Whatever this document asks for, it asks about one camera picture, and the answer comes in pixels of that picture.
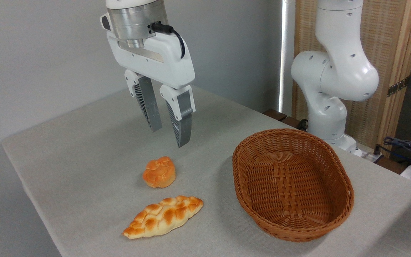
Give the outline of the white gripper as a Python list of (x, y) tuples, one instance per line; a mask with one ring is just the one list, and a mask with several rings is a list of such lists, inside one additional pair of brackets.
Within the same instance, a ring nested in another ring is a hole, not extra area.
[(173, 30), (171, 34), (156, 33), (144, 40), (142, 48), (133, 48), (117, 39), (111, 25), (108, 13), (101, 16), (113, 55), (127, 69), (125, 78), (131, 96), (137, 100), (152, 132), (156, 132), (162, 122), (151, 79), (163, 83), (160, 93), (181, 148), (190, 141), (192, 113), (196, 111), (189, 85), (195, 79), (195, 71), (186, 42)]

